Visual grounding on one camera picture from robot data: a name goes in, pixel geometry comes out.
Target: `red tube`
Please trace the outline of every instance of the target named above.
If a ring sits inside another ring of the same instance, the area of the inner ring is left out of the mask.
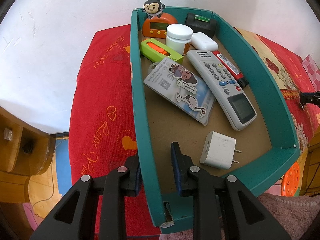
[[[223,56],[220,51],[216,50],[212,53],[221,61],[226,69],[229,70],[241,88],[244,88],[249,84],[243,74],[225,56]]]

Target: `blue mat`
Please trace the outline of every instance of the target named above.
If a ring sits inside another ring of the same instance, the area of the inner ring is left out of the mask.
[[[72,186],[68,141],[68,139],[56,140],[56,171],[58,189],[62,195],[65,195]]]

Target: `orange slider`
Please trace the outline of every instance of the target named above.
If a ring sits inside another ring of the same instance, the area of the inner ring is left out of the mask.
[[[163,48],[158,47],[156,44],[153,44],[151,41],[147,42],[149,47],[153,48],[154,50],[158,51],[159,53],[162,53],[163,55],[170,56],[170,53],[165,51]]]

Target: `white remote control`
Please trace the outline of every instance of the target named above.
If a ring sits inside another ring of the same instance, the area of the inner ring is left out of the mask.
[[[187,58],[202,76],[226,114],[232,128],[246,128],[257,113],[230,72],[210,51],[189,50]]]

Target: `orange digital clock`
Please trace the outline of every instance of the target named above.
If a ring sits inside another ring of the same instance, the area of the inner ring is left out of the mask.
[[[153,16],[151,19],[147,18],[142,25],[142,35],[144,37],[165,39],[167,27],[174,23],[178,23],[177,19],[168,13],[162,13],[160,18],[157,16]]]

